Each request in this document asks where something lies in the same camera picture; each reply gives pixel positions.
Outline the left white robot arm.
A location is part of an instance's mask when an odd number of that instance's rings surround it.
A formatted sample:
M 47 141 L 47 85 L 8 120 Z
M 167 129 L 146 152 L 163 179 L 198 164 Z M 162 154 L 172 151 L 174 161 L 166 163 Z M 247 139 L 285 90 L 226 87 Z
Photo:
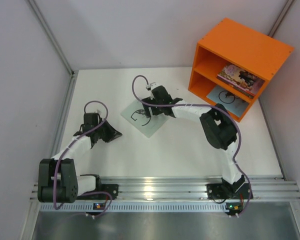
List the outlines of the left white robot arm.
M 116 198 L 118 185 L 103 184 L 96 173 L 84 172 L 84 157 L 102 140 L 110 143 L 122 136 L 99 113 L 83 115 L 83 124 L 68 146 L 39 163 L 37 199 L 41 203 L 73 203 L 76 200 Z

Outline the dark cover paperback book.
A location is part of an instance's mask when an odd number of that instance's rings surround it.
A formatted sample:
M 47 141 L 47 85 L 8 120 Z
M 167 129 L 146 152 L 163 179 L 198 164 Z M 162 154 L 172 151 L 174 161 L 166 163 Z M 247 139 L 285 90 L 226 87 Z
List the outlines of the dark cover paperback book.
M 232 88 L 234 88 L 235 90 L 239 91 L 240 93 L 244 94 L 245 96 L 249 97 L 250 99 L 253 99 L 254 96 L 252 94 L 250 94 L 248 91 L 245 91 L 242 87 L 239 87 L 236 83 L 234 83 L 233 81 L 229 81 L 227 79 L 224 79 L 220 76 L 216 77 L 218 80 L 224 82 L 225 84 L 231 86 Z

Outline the pink Shakespeare story book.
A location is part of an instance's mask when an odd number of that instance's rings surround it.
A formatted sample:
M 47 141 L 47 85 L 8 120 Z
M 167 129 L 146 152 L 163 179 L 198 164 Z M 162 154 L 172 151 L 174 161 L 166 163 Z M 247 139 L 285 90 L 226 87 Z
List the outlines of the pink Shakespeare story book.
M 240 68 L 234 64 L 227 64 L 216 77 L 222 77 L 232 81 L 254 97 L 264 84 L 264 80 L 258 76 Z

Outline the light blue booklet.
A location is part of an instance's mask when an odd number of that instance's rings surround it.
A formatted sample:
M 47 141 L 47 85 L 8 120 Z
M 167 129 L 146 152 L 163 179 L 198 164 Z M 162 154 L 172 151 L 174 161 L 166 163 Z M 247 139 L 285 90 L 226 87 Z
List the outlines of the light blue booklet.
M 233 113 L 237 117 L 241 117 L 249 106 L 248 102 L 218 85 L 206 97 L 216 104 L 222 104 L 228 112 Z

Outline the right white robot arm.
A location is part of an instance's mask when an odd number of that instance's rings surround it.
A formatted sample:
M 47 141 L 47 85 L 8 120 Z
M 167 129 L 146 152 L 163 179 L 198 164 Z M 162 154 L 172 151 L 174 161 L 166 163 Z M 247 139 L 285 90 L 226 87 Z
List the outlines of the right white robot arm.
M 166 88 L 155 83 L 147 85 L 150 96 L 141 100 L 145 115 L 164 114 L 176 119 L 188 119 L 200 123 L 207 142 L 221 151 L 221 182 L 206 186 L 208 199 L 216 201 L 252 199 L 252 186 L 247 175 L 235 160 L 241 146 L 238 126 L 222 104 L 190 104 L 181 98 L 172 98 Z

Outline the pale green Gatsby book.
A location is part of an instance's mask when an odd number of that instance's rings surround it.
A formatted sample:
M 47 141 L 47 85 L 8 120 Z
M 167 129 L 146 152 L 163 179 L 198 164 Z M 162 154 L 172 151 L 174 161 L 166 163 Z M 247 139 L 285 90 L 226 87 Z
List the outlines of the pale green Gatsby book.
M 157 116 L 150 114 L 150 117 L 147 117 L 143 105 L 138 100 L 129 104 L 120 115 L 147 138 L 150 138 L 168 120 L 164 114 Z

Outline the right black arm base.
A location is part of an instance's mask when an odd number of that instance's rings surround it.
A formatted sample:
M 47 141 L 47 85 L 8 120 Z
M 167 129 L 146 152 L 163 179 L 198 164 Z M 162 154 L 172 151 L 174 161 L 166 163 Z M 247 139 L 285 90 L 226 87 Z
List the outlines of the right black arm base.
M 216 204 L 222 204 L 229 199 L 229 190 L 222 183 L 210 183 L 206 185 L 208 199 Z

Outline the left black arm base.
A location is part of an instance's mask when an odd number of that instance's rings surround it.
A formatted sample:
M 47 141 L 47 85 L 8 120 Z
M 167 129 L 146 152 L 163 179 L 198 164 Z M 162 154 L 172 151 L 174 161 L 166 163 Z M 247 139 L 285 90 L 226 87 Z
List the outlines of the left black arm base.
M 119 185 L 118 184 L 102 184 L 101 188 L 98 189 L 100 192 L 107 192 L 111 195 L 112 199 L 115 200 L 119 194 Z M 98 194 L 98 200 L 110 199 L 106 194 Z

